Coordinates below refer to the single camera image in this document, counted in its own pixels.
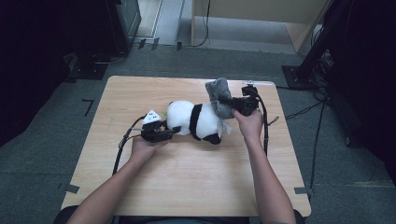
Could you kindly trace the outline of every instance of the white plush body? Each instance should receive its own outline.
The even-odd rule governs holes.
[[[168,106],[166,125],[169,129],[177,126],[181,127],[178,134],[186,135],[190,133],[190,119],[194,104],[190,101],[174,101]],[[205,138],[210,134],[217,133],[221,137],[223,128],[222,120],[215,114],[210,103],[202,105],[201,113],[199,114],[196,135],[199,138]]]

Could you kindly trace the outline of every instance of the panda's black ear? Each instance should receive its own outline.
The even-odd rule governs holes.
[[[217,133],[213,133],[208,135],[207,137],[203,138],[205,141],[210,142],[213,145],[218,145],[221,142],[221,138],[219,138],[219,135]]]

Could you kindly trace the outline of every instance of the hand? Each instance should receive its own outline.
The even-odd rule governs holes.
[[[260,140],[262,134],[263,118],[259,110],[253,111],[250,116],[241,115],[236,109],[232,110],[233,116],[239,122],[239,129],[245,139]]]
[[[141,136],[134,137],[132,143],[131,158],[137,159],[145,163],[148,161],[155,151],[168,144],[169,141],[163,141],[159,143],[150,143],[143,139]]]

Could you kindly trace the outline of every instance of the gray carpet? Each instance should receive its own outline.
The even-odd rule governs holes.
[[[190,77],[270,80],[286,86],[281,65],[304,57],[221,49],[137,47],[111,64],[103,80],[63,83],[29,128],[0,148],[0,223],[51,223],[76,167],[106,80],[110,76]],[[313,105],[311,91],[278,90],[285,115]],[[94,100],[87,117],[88,102]],[[289,119],[304,182],[309,185],[320,106]],[[324,107],[312,196],[306,223],[395,223],[396,189],[383,163],[364,148],[345,146],[345,135],[331,105]],[[257,218],[252,223],[259,223]]]

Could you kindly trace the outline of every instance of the panda plush toy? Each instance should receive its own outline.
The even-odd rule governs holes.
[[[168,106],[166,116],[168,129],[181,127],[177,134],[191,133],[196,140],[208,141],[213,145],[221,142],[224,128],[227,129],[227,133],[231,131],[231,128],[216,115],[210,103],[195,105],[186,100],[174,101]]]

